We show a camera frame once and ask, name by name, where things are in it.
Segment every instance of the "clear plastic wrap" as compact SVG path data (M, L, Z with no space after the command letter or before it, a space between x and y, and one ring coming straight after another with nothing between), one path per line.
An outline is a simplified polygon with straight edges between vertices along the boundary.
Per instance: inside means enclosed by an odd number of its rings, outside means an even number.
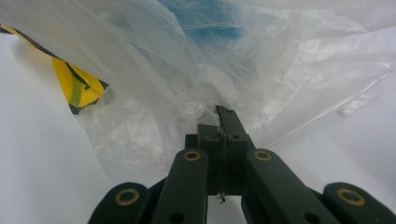
M144 167L215 104L269 147L395 76L392 1L2 0L0 22L110 84L78 119L100 156Z

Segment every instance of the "blue object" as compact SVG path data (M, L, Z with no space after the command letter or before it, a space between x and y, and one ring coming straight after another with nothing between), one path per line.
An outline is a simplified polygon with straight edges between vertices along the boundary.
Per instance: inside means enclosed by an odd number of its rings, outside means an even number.
M159 0L173 12L186 35L197 42L220 44L236 39L239 28L233 22L232 6L219 0Z

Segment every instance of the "yellow and black tape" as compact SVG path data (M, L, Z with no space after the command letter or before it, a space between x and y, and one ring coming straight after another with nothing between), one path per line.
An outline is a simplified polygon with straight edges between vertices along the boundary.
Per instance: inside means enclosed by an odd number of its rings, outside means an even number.
M78 112L87 105L96 104L108 86L105 82L90 75L84 70L61 60L17 29L0 24L0 33L17 35L31 46L52 57L53 67L73 114L78 114Z

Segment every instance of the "plastic bag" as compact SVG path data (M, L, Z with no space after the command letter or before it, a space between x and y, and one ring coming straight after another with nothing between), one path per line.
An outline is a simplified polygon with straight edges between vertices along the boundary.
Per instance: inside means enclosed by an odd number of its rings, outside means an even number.
M395 76L395 15L385 0L0 3L0 22L110 84L78 117L98 155L165 170L214 104L270 147L381 94L366 97Z

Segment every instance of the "round hole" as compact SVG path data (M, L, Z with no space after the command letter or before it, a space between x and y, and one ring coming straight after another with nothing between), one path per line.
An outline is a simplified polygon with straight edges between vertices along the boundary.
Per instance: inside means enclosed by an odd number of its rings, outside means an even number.
M178 212L175 212L169 217L169 220L172 223L183 223L184 222L184 215Z
M116 204L125 206L134 203L139 198L139 192L136 189L123 189L115 198Z
M304 218L309 223L320 223L320 218L313 213L305 213Z
M230 135L230 139L233 140L239 139L239 135Z
M260 161L270 161L272 159L271 154L265 151L256 151L254 157Z
M365 204L363 196L352 189L339 189L337 190L337 195L344 202L355 206L363 206Z
M184 160L186 161L198 161L201 159L201 154L196 151L189 151L184 153Z
M121 194L120 199L124 202L130 201L134 197L133 192L125 192Z

